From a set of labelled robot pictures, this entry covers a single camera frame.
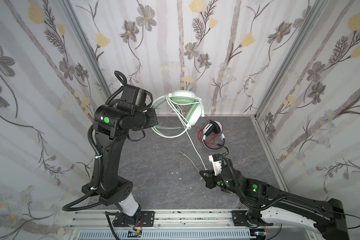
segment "floral wallpaper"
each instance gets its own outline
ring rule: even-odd
[[[63,239],[106,97],[58,2],[0,1],[0,239]]]
[[[360,217],[360,1],[329,1],[256,117],[294,193]]]
[[[155,98],[186,89],[202,98],[207,114],[254,114],[314,1],[71,4],[111,91],[118,69]]]

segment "gray work surface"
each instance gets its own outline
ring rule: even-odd
[[[261,146],[259,137],[250,117],[209,117],[221,122],[225,135],[225,146],[229,149],[228,158],[233,167],[244,177],[258,179],[279,187],[269,161]],[[158,117],[163,126],[180,126],[177,117]],[[209,120],[199,118],[196,126],[204,127]],[[203,158],[207,169],[213,169],[208,156],[218,153],[205,149],[197,139],[199,129],[192,127],[188,131],[192,141]],[[163,130],[164,134],[180,133],[181,129]],[[133,196],[142,209],[232,209],[241,206],[236,195],[222,192],[219,187],[208,189],[200,179],[193,164],[178,153],[180,149],[200,170],[204,170],[200,158],[195,152],[186,133],[176,138],[164,138],[145,130],[146,137],[139,142],[125,140],[121,156],[119,175],[133,182]],[[142,136],[141,131],[131,132],[132,139]],[[98,201],[91,197],[89,204]],[[117,209],[116,205],[100,205],[93,209]]]

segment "green and white headphones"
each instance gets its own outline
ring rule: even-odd
[[[165,127],[156,125],[152,127],[154,132],[162,137],[174,138],[184,134],[187,130],[191,129],[196,124],[200,116],[204,117],[204,106],[202,99],[197,97],[193,92],[187,90],[178,90],[173,93],[167,93],[164,96],[157,98],[153,103],[152,107],[157,109],[162,103],[167,101],[171,109],[177,114],[177,117],[182,123],[182,127]],[[191,105],[187,115],[184,117],[181,107],[184,105]],[[158,129],[179,129],[184,128],[184,131],[176,136],[167,136],[162,134]]]

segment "white and black headphones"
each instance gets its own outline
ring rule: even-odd
[[[209,136],[212,132],[215,133],[215,134],[219,134],[221,133],[221,130],[223,129],[223,126],[221,125],[220,122],[218,121],[210,121],[210,123],[208,123],[204,128],[203,128],[203,140],[202,140],[202,143],[203,143],[203,146],[210,150],[210,151],[217,151],[217,150],[220,150],[221,148],[223,148],[224,144],[225,144],[225,136],[224,134],[222,133],[220,138],[221,140],[223,141],[222,144],[217,144],[217,148],[211,148],[211,147],[208,147],[207,144],[205,143],[205,138],[207,136]]]
[[[167,138],[179,137],[184,134],[187,130],[191,129],[199,119],[200,116],[204,117],[204,106],[202,104],[202,99],[197,97],[193,92],[187,90],[178,90],[173,93],[167,93],[164,96],[157,98],[153,103],[152,107],[157,109],[160,104],[167,101],[168,105],[172,108],[172,110],[177,114],[177,117],[180,119],[182,123],[182,127],[165,127],[156,125],[152,127],[153,131],[158,135]],[[191,105],[189,108],[187,115],[184,117],[181,106],[183,105]],[[167,136],[162,134],[158,129],[179,129],[184,128],[184,131],[176,136]]]

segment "black mounting plate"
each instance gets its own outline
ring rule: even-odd
[[[153,227],[155,221],[155,212],[154,211],[141,211],[141,223],[136,225],[138,227]],[[124,220],[123,213],[120,213],[115,216],[115,220],[112,221],[114,227],[130,227],[128,223]]]

